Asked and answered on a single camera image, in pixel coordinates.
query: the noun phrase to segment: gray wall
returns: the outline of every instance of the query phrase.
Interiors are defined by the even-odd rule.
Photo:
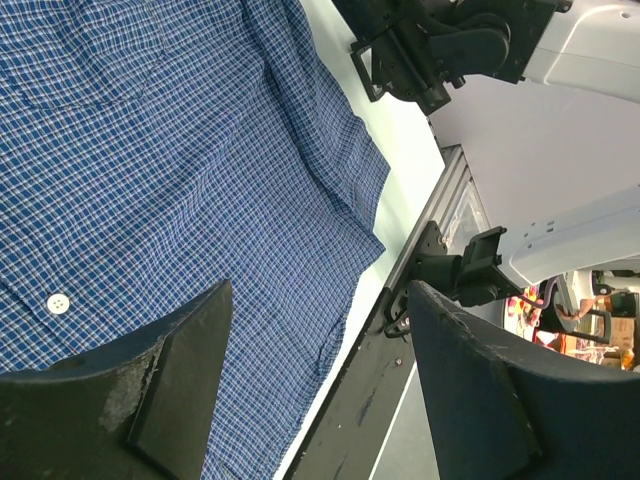
[[[485,77],[432,115],[440,145],[461,143],[492,225],[544,219],[640,182],[640,105]]]

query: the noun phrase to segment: shirt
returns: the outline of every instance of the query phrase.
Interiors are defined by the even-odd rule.
[[[202,476],[270,478],[383,251],[388,173],[300,4],[3,0],[0,135],[0,371],[93,349],[229,278]]]

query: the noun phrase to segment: blue checkered shirt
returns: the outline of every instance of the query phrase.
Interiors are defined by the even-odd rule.
[[[230,278],[203,478],[271,477],[382,252],[388,173],[298,1],[2,0],[0,135],[0,371]]]

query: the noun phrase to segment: white tabletop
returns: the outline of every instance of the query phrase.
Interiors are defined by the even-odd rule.
[[[400,102],[388,94],[376,103],[369,102],[349,57],[349,46],[355,37],[331,1],[301,3],[320,58],[342,87],[353,111],[364,120],[389,162],[391,173],[382,191],[374,227],[386,252],[360,277],[342,348],[274,477],[277,479],[284,476],[295,457],[444,169],[429,123],[415,104]]]

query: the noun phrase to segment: table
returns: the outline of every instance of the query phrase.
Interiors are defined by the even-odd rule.
[[[328,0],[301,3],[320,58],[340,84],[354,113],[365,122],[391,172],[380,197],[374,227],[386,252],[360,277],[342,347],[282,459],[276,479],[286,473],[444,169],[429,122],[416,105],[390,95],[376,103],[369,102],[349,57],[349,45],[355,37],[333,4]]]

